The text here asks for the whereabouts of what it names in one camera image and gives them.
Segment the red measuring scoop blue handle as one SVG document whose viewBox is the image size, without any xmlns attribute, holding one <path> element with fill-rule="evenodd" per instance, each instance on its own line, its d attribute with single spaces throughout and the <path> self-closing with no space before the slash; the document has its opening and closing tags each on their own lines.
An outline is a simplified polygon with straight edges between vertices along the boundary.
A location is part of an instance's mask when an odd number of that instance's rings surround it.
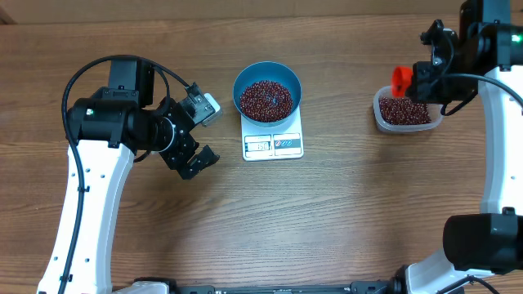
<svg viewBox="0 0 523 294">
<path fill-rule="evenodd" d="M 391 77 L 391 93 L 394 97 L 404 97 L 412 83 L 413 70 L 409 67 L 397 66 Z"/>
</svg>

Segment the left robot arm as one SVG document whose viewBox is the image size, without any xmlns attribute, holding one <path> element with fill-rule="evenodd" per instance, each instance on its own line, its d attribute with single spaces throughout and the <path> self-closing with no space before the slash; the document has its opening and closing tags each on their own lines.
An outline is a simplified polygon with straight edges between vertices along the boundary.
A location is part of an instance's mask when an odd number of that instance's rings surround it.
<svg viewBox="0 0 523 294">
<path fill-rule="evenodd" d="M 107 56 L 108 84 L 88 98 L 61 103 L 68 180 L 55 245 L 38 284 L 40 293 L 109 293 L 114 231 L 132 166 L 152 153 L 184 180 L 218 156 L 191 136 L 221 115 L 212 95 L 185 83 L 181 101 L 154 105 L 154 80 L 174 73 L 139 56 Z"/>
</svg>

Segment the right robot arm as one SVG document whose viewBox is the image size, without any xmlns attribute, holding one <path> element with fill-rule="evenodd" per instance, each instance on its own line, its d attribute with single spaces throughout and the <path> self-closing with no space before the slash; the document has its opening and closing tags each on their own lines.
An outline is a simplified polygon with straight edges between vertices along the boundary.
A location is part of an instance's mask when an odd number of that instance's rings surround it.
<svg viewBox="0 0 523 294">
<path fill-rule="evenodd" d="M 421 37 L 431 59 L 397 68 L 391 92 L 437 104 L 445 116 L 480 98 L 485 188 L 476 214 L 451 216 L 443 247 L 400 269 L 390 293 L 460 293 L 468 283 L 522 267 L 522 29 L 507 1 L 467 0 L 458 30 L 433 22 Z"/>
</svg>

